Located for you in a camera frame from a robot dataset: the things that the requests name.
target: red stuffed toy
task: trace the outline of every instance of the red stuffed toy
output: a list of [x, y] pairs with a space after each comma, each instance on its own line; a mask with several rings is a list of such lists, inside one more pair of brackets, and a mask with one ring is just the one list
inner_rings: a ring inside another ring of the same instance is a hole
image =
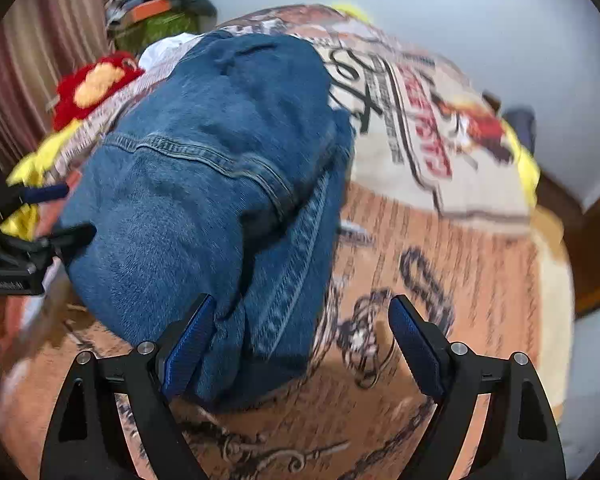
[[131, 54], [118, 51], [63, 78], [58, 83], [53, 129], [58, 132], [72, 119], [85, 119], [101, 102], [143, 73]]

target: wall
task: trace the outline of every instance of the wall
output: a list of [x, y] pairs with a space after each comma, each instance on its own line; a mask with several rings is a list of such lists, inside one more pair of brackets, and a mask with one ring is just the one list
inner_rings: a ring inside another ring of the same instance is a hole
[[577, 478], [600, 451], [600, 310], [575, 323], [559, 431], [568, 478]]
[[600, 14], [590, 0], [211, 0], [219, 21], [348, 1], [385, 31], [452, 59], [479, 89], [538, 115], [536, 156], [581, 202], [600, 193]]

